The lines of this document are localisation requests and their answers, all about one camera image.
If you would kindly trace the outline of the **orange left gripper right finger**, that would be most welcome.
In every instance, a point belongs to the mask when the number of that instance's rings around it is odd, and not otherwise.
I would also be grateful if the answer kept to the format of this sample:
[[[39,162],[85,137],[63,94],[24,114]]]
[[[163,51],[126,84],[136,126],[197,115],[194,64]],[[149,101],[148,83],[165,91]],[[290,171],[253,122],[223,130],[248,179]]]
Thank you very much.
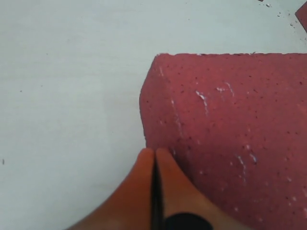
[[[156,151],[164,230],[248,230],[204,196],[183,173],[172,154]]]

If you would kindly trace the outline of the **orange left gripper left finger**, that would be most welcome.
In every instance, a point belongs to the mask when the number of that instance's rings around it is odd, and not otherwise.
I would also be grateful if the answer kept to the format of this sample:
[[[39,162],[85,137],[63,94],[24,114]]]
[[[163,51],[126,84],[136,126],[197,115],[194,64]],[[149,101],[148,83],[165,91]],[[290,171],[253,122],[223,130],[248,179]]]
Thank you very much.
[[[96,210],[70,230],[149,230],[154,151],[142,149],[127,177]]]

